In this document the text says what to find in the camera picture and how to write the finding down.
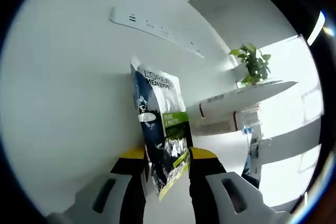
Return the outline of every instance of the small blue object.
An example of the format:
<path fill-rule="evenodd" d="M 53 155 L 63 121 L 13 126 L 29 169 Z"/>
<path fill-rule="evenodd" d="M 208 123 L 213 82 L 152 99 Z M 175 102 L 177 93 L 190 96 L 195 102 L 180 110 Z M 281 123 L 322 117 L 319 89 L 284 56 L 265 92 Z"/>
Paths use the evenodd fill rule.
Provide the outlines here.
<path fill-rule="evenodd" d="M 253 129 L 252 128 L 245 128 L 244 129 L 244 132 L 245 132 L 245 134 L 252 134 L 253 133 Z"/>

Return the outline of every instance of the ceiling light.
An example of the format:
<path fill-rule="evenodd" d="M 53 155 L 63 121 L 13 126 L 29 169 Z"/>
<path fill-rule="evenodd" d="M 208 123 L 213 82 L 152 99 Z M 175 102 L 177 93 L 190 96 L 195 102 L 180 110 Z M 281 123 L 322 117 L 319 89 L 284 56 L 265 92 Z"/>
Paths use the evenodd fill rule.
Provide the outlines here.
<path fill-rule="evenodd" d="M 335 36 L 335 31 L 329 27 L 323 27 L 323 31 L 325 34 L 334 37 Z"/>
<path fill-rule="evenodd" d="M 320 12 L 320 15 L 319 15 L 319 18 L 317 19 L 316 25 L 315 25 L 313 31 L 311 32 L 311 35 L 307 39 L 307 43 L 308 43 L 309 46 L 311 46 L 311 44 L 313 44 L 313 42 L 316 40 L 318 34 L 322 30 L 324 22 L 326 22 L 325 21 L 325 16 L 322 12 Z"/>

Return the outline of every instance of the green leaves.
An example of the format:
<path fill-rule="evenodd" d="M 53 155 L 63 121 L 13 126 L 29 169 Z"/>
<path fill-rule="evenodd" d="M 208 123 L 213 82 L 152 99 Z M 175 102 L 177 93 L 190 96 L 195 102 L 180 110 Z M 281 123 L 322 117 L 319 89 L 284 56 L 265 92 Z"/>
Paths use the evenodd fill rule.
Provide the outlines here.
<path fill-rule="evenodd" d="M 268 61 L 271 58 L 271 55 L 261 55 L 265 61 Z"/>
<path fill-rule="evenodd" d="M 240 55 L 240 50 L 239 49 L 233 49 L 233 50 L 231 50 L 231 52 L 229 52 L 229 55 L 238 56 L 238 55 Z"/>
<path fill-rule="evenodd" d="M 260 52 L 262 58 L 257 56 L 257 50 Z M 244 78 L 242 83 L 255 85 L 259 81 L 267 79 L 267 71 L 271 73 L 267 66 L 271 55 L 263 55 L 262 52 L 251 43 L 243 44 L 239 49 L 232 50 L 230 54 L 240 58 L 242 63 L 246 63 L 249 74 Z"/>
<path fill-rule="evenodd" d="M 251 81 L 251 76 L 248 74 L 242 81 L 242 83 L 249 83 Z"/>
<path fill-rule="evenodd" d="M 256 47 L 252 43 L 246 43 L 246 47 L 251 54 L 256 53 Z"/>

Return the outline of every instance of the plastic package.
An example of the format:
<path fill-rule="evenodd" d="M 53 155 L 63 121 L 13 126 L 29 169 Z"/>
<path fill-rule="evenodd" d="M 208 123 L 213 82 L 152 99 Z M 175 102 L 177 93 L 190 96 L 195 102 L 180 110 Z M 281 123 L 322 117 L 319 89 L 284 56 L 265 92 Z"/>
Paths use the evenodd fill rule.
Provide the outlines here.
<path fill-rule="evenodd" d="M 150 174 L 161 201 L 189 165 L 188 116 L 177 77 L 143 66 L 136 58 L 131 72 Z"/>

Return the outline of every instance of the green label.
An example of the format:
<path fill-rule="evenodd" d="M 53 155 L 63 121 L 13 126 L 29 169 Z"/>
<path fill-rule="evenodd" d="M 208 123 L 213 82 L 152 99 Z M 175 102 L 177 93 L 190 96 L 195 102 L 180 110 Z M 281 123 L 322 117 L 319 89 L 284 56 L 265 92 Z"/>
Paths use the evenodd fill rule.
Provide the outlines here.
<path fill-rule="evenodd" d="M 164 127 L 171 127 L 188 121 L 187 112 L 175 112 L 163 114 Z"/>
<path fill-rule="evenodd" d="M 176 168 L 176 166 L 178 166 L 182 160 L 187 156 L 187 154 L 189 153 L 188 150 L 186 150 L 174 163 L 173 163 L 173 166 L 174 168 Z"/>

